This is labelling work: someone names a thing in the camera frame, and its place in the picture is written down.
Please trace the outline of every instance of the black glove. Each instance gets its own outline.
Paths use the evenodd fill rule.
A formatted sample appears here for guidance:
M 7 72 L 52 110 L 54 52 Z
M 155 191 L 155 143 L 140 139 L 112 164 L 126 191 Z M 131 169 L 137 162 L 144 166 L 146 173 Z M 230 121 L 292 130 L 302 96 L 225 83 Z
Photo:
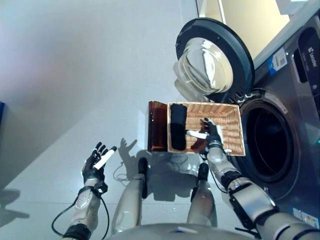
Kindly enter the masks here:
M 93 149 L 91 155 L 85 161 L 82 168 L 83 181 L 86 182 L 88 178 L 97 178 L 99 181 L 105 180 L 104 168 L 101 167 L 99 170 L 94 168 L 94 165 L 101 160 L 101 156 L 105 155 L 108 152 L 108 149 L 105 149 L 106 145 L 102 145 L 99 142 Z
M 206 140 L 208 141 L 208 146 L 211 143 L 221 143 L 221 138 L 217 131 L 217 126 L 209 118 L 204 118 L 204 129 L 208 132 Z

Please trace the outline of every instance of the black cloth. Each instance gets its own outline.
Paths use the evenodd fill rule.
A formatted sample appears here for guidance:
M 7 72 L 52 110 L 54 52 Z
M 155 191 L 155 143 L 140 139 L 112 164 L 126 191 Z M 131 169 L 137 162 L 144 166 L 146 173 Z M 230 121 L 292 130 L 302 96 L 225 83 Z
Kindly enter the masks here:
M 176 150 L 186 149 L 186 119 L 187 119 L 187 107 L 182 104 L 172 104 L 170 106 L 171 111 L 171 145 Z

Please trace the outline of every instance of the washing machine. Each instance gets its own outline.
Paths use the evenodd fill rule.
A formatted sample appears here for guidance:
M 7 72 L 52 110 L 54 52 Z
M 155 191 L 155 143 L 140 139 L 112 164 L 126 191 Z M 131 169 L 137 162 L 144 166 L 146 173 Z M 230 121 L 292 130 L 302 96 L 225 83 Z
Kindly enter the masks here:
M 268 192 L 281 211 L 316 228 L 320 218 L 319 42 L 318 12 L 254 69 L 248 49 L 231 29 L 198 18 L 177 37 L 175 66 L 177 89 L 185 97 L 191 92 L 187 100 L 239 105 L 246 155 L 233 156 L 233 164 Z M 208 83 L 213 75 L 208 69 L 214 69 L 207 61 L 210 49 L 216 62 L 222 54 L 228 59 L 226 70 L 218 76 L 232 78 L 231 87 L 230 82 Z M 215 86 L 219 86 L 215 92 L 206 91 Z

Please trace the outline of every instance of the woven basket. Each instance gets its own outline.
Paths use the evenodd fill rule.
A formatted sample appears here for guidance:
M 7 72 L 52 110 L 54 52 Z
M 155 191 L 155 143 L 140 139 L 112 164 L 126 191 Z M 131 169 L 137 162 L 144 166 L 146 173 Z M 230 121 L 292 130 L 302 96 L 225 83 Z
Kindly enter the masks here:
M 198 153 L 207 143 L 194 136 L 185 135 L 186 148 L 183 151 L 172 148 L 171 111 L 172 104 L 187 107 L 185 129 L 198 131 L 202 129 L 202 120 L 209 118 L 215 125 L 221 126 L 223 148 L 232 156 L 245 156 L 244 136 L 238 105 L 207 102 L 170 102 L 167 105 L 167 151 L 171 153 Z

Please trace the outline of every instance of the cable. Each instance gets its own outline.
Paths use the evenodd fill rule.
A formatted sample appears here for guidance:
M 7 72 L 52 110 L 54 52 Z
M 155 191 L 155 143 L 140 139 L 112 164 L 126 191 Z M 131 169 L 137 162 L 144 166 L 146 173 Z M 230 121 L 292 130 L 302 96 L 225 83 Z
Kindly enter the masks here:
M 106 231 L 105 231 L 105 233 L 104 233 L 104 235 L 103 235 L 103 237 L 102 237 L 102 239 L 101 239 L 101 240 L 103 240 L 103 239 L 105 239 L 105 237 L 107 236 L 108 231 L 109 231 L 110 216 L 109 216 L 109 211 L 108 211 L 108 208 L 107 208 L 107 205 L 106 205 L 105 201 L 103 200 L 103 198 L 102 198 L 101 196 L 100 196 L 99 198 L 101 199 L 101 201 L 102 201 L 102 203 L 103 203 L 103 206 L 104 206 L 104 209 L 105 209 L 105 212 L 106 212 L 106 215 L 107 215 L 107 222 L 108 222 L 108 223 L 107 223 L 107 226 L 106 226 Z M 65 213 L 66 213 L 67 211 L 69 211 L 74 205 L 76 205 L 77 200 L 78 200 L 78 196 L 75 198 L 74 202 L 73 202 L 70 206 L 68 206 L 66 209 L 64 209 L 62 212 L 60 212 L 60 213 L 53 219 L 53 221 L 52 221 L 52 223 L 51 223 L 51 229 L 52 229 L 52 231 L 53 231 L 55 234 L 57 234 L 58 236 L 60 236 L 60 237 L 63 237 L 64 235 L 63 235 L 62 233 L 58 232 L 58 231 L 55 229 L 55 222 L 57 221 L 58 218 L 61 217 L 61 215 L 65 214 Z
M 102 203 L 103 203 L 103 205 L 104 205 L 104 209 L 105 209 L 106 216 L 107 216 L 107 220 L 108 220 L 108 224 L 107 224 L 107 226 L 106 226 L 105 234 L 104 234 L 103 237 L 102 237 L 102 240 L 103 240 L 103 239 L 105 239 L 105 237 L 107 236 L 107 233 L 108 233 L 108 231 L 109 231 L 110 216 L 109 216 L 109 211 L 108 211 L 108 208 L 107 208 L 107 205 L 106 205 L 105 201 L 103 200 L 102 197 L 100 197 L 100 199 L 101 199 L 101 201 L 102 201 Z
M 58 236 L 60 236 L 60 237 L 63 237 L 64 235 L 63 235 L 62 233 L 58 232 L 58 231 L 55 229 L 55 222 L 56 222 L 56 220 L 57 220 L 58 218 L 60 218 L 60 216 L 61 216 L 62 214 L 66 213 L 66 212 L 69 211 L 74 205 L 76 205 L 76 201 L 77 201 L 77 200 L 78 200 L 78 197 L 75 198 L 74 202 L 73 202 L 70 206 L 68 206 L 65 210 L 63 210 L 62 212 L 60 212 L 60 213 L 53 219 L 53 221 L 52 221 L 52 223 L 51 223 L 51 229 L 52 229 L 52 231 L 53 231 L 55 234 L 57 234 Z
M 213 180 L 214 180 L 214 183 L 215 183 L 216 187 L 217 187 L 221 192 L 223 192 L 224 194 L 228 194 L 228 192 L 223 191 L 223 190 L 218 186 L 218 183 L 217 183 L 217 181 L 216 181 L 216 179 L 215 179 L 215 176 L 214 176 L 214 174 L 212 173 L 211 169 L 210 169 L 210 173 L 211 173 L 211 175 L 212 175 L 212 178 L 213 178 Z
M 200 18 L 198 0 L 195 0 L 195 6 L 196 6 L 196 13 L 197 13 L 197 15 L 198 15 L 198 18 Z

